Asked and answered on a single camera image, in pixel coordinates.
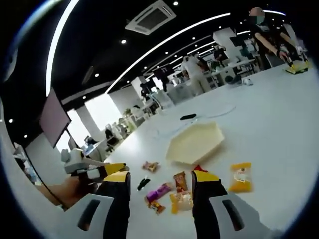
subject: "white device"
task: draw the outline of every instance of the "white device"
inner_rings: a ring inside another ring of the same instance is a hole
[[[175,17],[176,14],[170,7],[162,0],[158,0],[138,14],[125,29],[150,35]]]

